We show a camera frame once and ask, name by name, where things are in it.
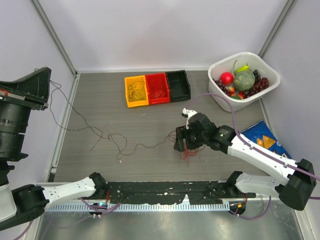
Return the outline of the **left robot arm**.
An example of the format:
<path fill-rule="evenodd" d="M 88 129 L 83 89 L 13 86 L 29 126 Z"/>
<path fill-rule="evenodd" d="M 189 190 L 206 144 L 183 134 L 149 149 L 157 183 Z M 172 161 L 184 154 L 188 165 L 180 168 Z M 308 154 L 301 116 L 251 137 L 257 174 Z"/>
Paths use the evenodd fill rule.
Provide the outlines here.
<path fill-rule="evenodd" d="M 10 189 L 9 162 L 28 157 L 22 152 L 31 111 L 48 108 L 51 69 L 42 67 L 14 81 L 0 83 L 0 229 L 6 230 L 41 216 L 46 209 L 78 198 L 102 199 L 107 183 L 101 174 L 56 187 L 28 184 Z"/>

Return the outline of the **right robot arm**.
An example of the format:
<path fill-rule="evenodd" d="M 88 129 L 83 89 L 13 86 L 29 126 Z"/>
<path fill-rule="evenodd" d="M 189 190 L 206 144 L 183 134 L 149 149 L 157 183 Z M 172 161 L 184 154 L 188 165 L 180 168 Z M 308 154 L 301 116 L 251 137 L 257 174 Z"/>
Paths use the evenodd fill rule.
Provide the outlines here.
<path fill-rule="evenodd" d="M 304 158 L 295 161 L 273 153 L 230 126 L 217 127 L 203 113 L 185 108 L 182 116 L 186 124 L 176 128 L 175 150 L 184 152 L 207 146 L 242 159 L 266 173 L 261 176 L 235 171 L 225 186 L 230 197 L 256 193 L 278 198 L 297 211 L 305 209 L 317 184 L 310 161 Z"/>

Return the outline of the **black plastic bin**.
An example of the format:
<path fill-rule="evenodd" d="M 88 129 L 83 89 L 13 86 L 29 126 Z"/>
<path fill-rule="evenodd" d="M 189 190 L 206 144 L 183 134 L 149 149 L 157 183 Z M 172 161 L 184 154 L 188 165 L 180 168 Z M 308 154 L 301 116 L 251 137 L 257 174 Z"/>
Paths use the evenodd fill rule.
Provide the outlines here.
<path fill-rule="evenodd" d="M 167 71 L 170 101 L 186 101 L 191 99 L 191 87 L 185 70 Z"/>

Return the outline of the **red plastic bin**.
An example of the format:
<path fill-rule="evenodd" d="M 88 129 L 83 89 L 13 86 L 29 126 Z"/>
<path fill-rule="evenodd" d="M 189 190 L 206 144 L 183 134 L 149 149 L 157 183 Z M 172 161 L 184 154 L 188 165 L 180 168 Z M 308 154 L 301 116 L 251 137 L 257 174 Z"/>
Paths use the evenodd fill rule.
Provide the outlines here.
<path fill-rule="evenodd" d="M 145 80 L 149 105 L 166 104 L 171 101 L 170 89 L 164 72 L 147 74 Z"/>

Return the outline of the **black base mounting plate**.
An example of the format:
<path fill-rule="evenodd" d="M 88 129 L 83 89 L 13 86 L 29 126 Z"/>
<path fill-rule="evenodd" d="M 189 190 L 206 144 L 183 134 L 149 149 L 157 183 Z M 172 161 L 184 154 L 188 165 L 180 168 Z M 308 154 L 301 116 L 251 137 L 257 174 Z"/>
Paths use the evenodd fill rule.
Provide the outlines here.
<path fill-rule="evenodd" d="M 219 181 L 109 182 L 104 194 L 112 204 L 174 205 L 188 197 L 192 205 L 220 204 L 223 199 L 255 198 Z"/>

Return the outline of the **yellow plastic bin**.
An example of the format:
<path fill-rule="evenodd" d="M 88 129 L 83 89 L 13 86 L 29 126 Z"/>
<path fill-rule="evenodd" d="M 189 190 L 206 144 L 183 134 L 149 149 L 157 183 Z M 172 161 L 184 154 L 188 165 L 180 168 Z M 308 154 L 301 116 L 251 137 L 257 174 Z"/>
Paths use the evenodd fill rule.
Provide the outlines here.
<path fill-rule="evenodd" d="M 125 99 L 128 108 L 149 105 L 145 75 L 124 78 Z"/>

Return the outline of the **small peach fruit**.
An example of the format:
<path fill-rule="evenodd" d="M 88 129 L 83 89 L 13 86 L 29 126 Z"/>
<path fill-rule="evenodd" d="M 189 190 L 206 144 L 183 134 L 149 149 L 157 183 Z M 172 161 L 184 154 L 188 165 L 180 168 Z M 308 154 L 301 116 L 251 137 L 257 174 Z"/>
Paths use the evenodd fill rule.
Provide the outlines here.
<path fill-rule="evenodd" d="M 235 88 L 232 86 L 228 88 L 228 93 L 229 93 L 229 96 L 233 99 L 236 99 L 236 100 L 243 100 L 244 99 L 243 92 L 236 91 Z"/>

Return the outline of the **red apple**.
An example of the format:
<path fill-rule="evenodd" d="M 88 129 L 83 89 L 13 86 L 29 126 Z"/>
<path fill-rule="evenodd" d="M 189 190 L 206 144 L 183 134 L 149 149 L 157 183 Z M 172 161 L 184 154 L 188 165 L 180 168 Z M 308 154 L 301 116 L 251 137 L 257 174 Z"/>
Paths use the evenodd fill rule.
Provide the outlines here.
<path fill-rule="evenodd" d="M 229 86 L 233 83 L 234 76 L 231 72 L 224 72 L 220 75 L 219 80 L 223 85 Z"/>

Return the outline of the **blue Doritos chip bag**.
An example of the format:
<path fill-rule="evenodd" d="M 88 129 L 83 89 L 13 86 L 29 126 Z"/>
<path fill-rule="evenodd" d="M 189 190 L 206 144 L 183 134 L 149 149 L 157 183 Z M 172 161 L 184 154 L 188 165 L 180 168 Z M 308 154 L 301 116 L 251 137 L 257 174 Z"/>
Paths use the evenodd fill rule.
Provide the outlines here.
<path fill-rule="evenodd" d="M 291 156 L 273 135 L 264 120 L 257 122 L 241 132 L 247 139 L 255 144 L 277 154 L 290 159 Z"/>

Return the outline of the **white plastic basket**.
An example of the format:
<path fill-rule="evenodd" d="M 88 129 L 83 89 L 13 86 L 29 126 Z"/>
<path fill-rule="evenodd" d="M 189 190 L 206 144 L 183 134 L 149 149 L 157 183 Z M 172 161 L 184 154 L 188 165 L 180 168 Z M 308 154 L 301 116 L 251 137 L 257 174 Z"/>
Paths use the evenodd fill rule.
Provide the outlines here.
<path fill-rule="evenodd" d="M 222 73 L 231 72 L 233 65 L 235 65 L 236 69 L 248 65 L 250 70 L 258 70 L 262 77 L 268 79 L 269 87 L 246 99 L 234 99 L 227 96 L 218 87 L 215 80 L 218 80 Z M 248 51 L 236 53 L 212 64 L 208 69 L 208 78 L 208 92 L 215 94 L 213 99 L 227 112 L 231 111 L 229 105 L 232 105 L 234 111 L 238 111 L 260 100 L 264 95 L 278 87 L 281 82 L 281 77 L 277 71 L 270 67 L 261 57 Z"/>

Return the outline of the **green melon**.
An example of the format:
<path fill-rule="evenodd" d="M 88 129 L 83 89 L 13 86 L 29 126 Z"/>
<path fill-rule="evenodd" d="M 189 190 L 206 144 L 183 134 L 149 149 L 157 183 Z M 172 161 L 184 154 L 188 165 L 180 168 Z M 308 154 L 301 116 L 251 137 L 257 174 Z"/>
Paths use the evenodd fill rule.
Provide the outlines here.
<path fill-rule="evenodd" d="M 240 71 L 233 77 L 233 86 L 238 92 L 245 92 L 255 84 L 255 76 L 250 71 Z"/>

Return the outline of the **yellow-green pear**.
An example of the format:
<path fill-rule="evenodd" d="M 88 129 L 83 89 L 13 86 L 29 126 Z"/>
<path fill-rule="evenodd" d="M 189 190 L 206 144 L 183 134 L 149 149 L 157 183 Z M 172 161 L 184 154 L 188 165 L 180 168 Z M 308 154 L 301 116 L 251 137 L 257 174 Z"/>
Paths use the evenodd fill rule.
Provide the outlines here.
<path fill-rule="evenodd" d="M 243 72 L 243 71 L 249 71 L 249 70 L 250 70 L 250 67 L 248 66 L 248 64 L 246 64 L 246 65 L 243 65 L 243 66 L 239 67 L 235 71 L 235 73 L 237 74 L 237 73 L 240 73 L 240 72 Z"/>

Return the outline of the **dark red grape bunch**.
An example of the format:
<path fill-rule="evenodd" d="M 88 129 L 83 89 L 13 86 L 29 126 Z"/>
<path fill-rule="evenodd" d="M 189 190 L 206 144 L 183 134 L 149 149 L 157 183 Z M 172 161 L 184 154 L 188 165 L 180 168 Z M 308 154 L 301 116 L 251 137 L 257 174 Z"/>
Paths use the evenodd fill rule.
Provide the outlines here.
<path fill-rule="evenodd" d="M 261 91 L 267 89 L 270 86 L 270 82 L 266 77 L 263 77 L 260 81 L 258 81 L 251 89 L 245 91 L 243 93 L 243 97 L 245 99 L 260 93 Z"/>

